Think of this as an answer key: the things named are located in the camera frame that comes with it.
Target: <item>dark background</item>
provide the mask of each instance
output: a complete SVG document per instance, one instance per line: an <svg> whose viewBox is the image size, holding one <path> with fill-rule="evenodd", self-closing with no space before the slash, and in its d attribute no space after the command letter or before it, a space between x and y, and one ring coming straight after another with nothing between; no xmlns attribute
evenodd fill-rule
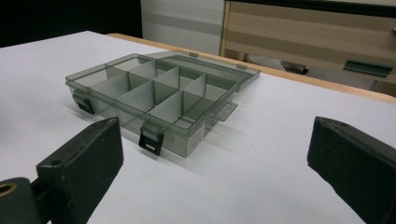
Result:
<svg viewBox="0 0 396 224"><path fill-rule="evenodd" d="M142 37L140 1L21 0L0 5L0 48L82 31Z"/></svg>

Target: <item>box latch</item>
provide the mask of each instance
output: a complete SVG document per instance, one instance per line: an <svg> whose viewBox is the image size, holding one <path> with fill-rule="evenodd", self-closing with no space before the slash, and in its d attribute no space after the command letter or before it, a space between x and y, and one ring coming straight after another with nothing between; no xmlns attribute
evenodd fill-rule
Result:
<svg viewBox="0 0 396 224"><path fill-rule="evenodd" d="M160 156L163 147L163 127L145 122L140 128L139 146Z"/></svg>
<svg viewBox="0 0 396 224"><path fill-rule="evenodd" d="M95 110L93 109L92 103L89 99L89 96L80 90L75 90L73 92L73 99L76 101L78 107L90 114L95 114Z"/></svg>

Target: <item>white table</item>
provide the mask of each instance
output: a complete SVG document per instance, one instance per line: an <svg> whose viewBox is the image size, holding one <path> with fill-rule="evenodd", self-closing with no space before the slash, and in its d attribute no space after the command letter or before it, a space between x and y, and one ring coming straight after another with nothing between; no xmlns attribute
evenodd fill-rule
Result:
<svg viewBox="0 0 396 224"><path fill-rule="evenodd" d="M35 166L102 118L78 109L65 77L162 51L83 32L0 49L0 180ZM156 157L122 130L125 161L89 223L363 223L306 155L315 116L396 147L396 105L266 74L187 158Z"/></svg>

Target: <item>wooden table edge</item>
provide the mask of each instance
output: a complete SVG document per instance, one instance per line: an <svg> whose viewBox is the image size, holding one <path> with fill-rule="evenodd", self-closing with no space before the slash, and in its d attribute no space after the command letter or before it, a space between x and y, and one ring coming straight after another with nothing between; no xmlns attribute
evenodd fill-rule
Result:
<svg viewBox="0 0 396 224"><path fill-rule="evenodd" d="M346 86L343 84L338 84L338 83L334 83L334 82L330 82L330 81L325 81L325 80L321 80L321 79L317 79L317 78L313 78L313 77L304 77L304 76L296 75L293 73L283 72L283 71L275 70L272 68L259 66L257 64L253 64L253 63L244 63L244 62L240 62L237 60L224 58L224 57L221 57L218 55L203 53L201 51L197 51L197 50L193 50L193 49L184 49L184 48L180 48L180 47L176 47L176 46L166 45L163 43L158 43L158 42L154 42L154 41L150 41L150 40L146 40L146 39L142 39L142 38L137 38L137 37L133 37L133 36L129 36L129 35L108 34L108 36L115 37L118 39L127 40L127 41L132 41L132 42L139 43L139 44L152 46L152 47L159 48L159 49L181 50L181 51L186 51L186 52L193 52L193 53L197 53L199 55L202 55L202 56L205 56L208 58L212 58L215 60L221 60L226 63L235 63L235 64L238 63L238 64L242 64L242 65L245 65L245 66L248 66L251 68L259 69L262 71L262 73L268 74L271 76L282 77L282 78L286 78L289 80L298 81L298 82L302 82L305 84L309 84L309 85L313 85L313 86L317 86L317 87L321 87L321 88L326 88L326 89L333 90L333 91L345 92L348 94L358 95L358 96L362 96L362 97L374 99L377 101L396 105L395 97L392 97L392 96L389 96L389 95L386 95L383 93L379 93L379 92L367 91L367 90L350 87L350 86Z"/></svg>

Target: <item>transparent plastic box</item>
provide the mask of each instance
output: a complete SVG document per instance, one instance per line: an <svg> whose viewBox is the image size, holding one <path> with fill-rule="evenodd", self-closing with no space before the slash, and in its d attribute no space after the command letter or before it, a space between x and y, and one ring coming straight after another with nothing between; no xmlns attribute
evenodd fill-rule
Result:
<svg viewBox="0 0 396 224"><path fill-rule="evenodd" d="M139 134L139 146L187 157L237 104L259 70L179 51L131 54L66 77L82 110Z"/></svg>

